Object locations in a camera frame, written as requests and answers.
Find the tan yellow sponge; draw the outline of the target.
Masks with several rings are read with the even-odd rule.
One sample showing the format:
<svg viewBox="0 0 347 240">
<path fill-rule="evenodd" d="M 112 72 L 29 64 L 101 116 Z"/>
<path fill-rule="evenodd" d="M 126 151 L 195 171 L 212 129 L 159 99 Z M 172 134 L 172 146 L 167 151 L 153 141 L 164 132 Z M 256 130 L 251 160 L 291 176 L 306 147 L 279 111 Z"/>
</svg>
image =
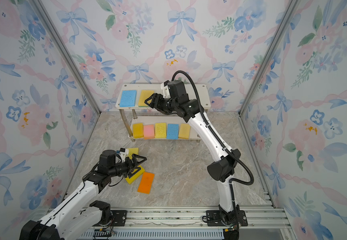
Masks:
<svg viewBox="0 0 347 240">
<path fill-rule="evenodd" d="M 153 95 L 155 92 L 153 90 L 142 90 L 140 93 L 139 101 L 138 101 L 138 107 L 148 107 L 148 105 L 145 103 L 145 101 L 150 98 L 151 95 Z"/>
</svg>

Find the orange sponge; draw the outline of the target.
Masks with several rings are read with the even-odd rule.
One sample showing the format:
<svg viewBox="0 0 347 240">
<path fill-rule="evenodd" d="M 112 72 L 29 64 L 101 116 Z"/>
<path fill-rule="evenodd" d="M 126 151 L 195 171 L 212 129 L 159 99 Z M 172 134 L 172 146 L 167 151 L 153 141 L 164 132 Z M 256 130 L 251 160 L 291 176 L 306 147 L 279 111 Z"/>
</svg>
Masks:
<svg viewBox="0 0 347 240">
<path fill-rule="evenodd" d="M 137 191 L 143 194 L 150 194 L 155 174 L 144 172 Z"/>
</svg>

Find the blue sponge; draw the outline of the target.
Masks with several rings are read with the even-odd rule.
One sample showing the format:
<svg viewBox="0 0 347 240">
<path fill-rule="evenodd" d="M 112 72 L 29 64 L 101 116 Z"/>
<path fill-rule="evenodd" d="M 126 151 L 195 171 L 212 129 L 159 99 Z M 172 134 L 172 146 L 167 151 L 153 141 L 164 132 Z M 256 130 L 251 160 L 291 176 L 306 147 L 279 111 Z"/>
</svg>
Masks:
<svg viewBox="0 0 347 240">
<path fill-rule="evenodd" d="M 125 90 L 121 93 L 119 106 L 121 108 L 131 108 L 135 106 L 137 90 Z"/>
<path fill-rule="evenodd" d="M 168 140 L 177 140 L 179 133 L 179 125 L 178 124 L 168 124 L 167 125 L 167 133 L 166 138 Z"/>
</svg>

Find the yellow porous sponge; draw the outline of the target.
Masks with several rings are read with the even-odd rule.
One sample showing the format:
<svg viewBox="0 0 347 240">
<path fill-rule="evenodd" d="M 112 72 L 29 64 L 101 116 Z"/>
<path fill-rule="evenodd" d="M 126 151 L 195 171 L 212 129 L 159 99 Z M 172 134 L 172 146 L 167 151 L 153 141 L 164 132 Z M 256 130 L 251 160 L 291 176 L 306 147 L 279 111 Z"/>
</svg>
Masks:
<svg viewBox="0 0 347 240">
<path fill-rule="evenodd" d="M 167 136 L 166 127 L 167 127 L 166 123 L 156 123 L 155 124 L 155 138 L 156 139 L 166 139 L 166 136 Z"/>
</svg>

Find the pink sponge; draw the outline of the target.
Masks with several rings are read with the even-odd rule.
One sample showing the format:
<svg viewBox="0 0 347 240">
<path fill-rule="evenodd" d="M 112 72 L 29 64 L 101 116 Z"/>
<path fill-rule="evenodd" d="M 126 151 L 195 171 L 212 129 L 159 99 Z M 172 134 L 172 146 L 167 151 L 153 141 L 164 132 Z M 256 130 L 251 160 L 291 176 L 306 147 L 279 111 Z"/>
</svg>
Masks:
<svg viewBox="0 0 347 240">
<path fill-rule="evenodd" d="M 143 126 L 143 138 L 145 140 L 150 140 L 155 138 L 154 125 Z"/>
</svg>

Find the small tan sponge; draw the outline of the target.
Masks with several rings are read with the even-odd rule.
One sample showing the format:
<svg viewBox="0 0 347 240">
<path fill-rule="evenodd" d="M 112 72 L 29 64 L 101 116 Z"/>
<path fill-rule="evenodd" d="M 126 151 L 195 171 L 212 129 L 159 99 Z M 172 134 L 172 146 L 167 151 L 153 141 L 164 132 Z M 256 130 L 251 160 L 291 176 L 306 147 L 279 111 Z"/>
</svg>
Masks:
<svg viewBox="0 0 347 240">
<path fill-rule="evenodd" d="M 189 124 L 180 124 L 178 138 L 188 140 L 190 137 L 190 125 Z"/>
</svg>

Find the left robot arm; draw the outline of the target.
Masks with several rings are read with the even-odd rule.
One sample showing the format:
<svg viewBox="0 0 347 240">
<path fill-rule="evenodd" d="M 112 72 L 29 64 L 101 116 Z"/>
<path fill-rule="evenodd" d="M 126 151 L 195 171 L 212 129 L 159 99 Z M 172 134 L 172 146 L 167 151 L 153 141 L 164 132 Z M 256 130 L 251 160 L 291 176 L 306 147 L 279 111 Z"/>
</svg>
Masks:
<svg viewBox="0 0 347 240">
<path fill-rule="evenodd" d="M 99 161 L 82 177 L 80 185 L 55 209 L 38 221 L 28 221 L 21 229 L 21 240 L 76 240 L 89 228 L 111 230 L 120 222 L 109 203 L 94 201 L 114 177 L 129 177 L 147 160 L 127 149 L 105 150 Z"/>
</svg>

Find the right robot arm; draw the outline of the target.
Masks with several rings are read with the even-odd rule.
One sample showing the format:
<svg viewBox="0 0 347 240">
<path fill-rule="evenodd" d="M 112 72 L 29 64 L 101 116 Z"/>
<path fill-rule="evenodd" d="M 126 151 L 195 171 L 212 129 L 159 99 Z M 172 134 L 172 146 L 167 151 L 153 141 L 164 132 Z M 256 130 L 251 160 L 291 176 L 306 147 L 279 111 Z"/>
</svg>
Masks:
<svg viewBox="0 0 347 240">
<path fill-rule="evenodd" d="M 236 157 L 233 155 L 232 148 L 210 123 L 201 105 L 196 86 L 192 85 L 192 88 L 194 98 L 189 96 L 182 81 L 167 81 L 162 84 L 161 94 L 152 94 L 144 103 L 164 115 L 178 115 L 200 136 L 213 159 L 213 162 L 208 165 L 207 171 L 217 182 L 221 221 L 227 226 L 237 225 L 237 204 L 230 182 L 237 164 Z"/>
</svg>

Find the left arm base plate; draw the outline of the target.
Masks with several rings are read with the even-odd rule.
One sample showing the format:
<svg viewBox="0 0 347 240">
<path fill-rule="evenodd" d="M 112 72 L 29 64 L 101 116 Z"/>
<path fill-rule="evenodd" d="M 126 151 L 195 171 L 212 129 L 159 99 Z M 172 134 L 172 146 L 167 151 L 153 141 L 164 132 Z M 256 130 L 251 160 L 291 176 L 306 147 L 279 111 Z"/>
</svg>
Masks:
<svg viewBox="0 0 347 240">
<path fill-rule="evenodd" d="M 127 218 L 126 210 L 106 211 L 101 220 L 94 227 L 124 227 Z"/>
</svg>

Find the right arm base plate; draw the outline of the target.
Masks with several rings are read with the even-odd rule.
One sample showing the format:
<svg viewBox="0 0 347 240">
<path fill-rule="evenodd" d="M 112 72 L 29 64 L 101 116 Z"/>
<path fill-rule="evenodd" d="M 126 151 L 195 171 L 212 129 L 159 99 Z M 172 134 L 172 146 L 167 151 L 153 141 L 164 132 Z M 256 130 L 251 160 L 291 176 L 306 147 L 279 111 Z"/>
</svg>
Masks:
<svg viewBox="0 0 347 240">
<path fill-rule="evenodd" d="M 225 213 L 220 210 L 207 210 L 205 216 L 202 216 L 203 222 L 208 227 L 233 227 L 238 223 L 239 227 L 247 227 L 247 217 L 245 211 L 237 210 Z"/>
</svg>

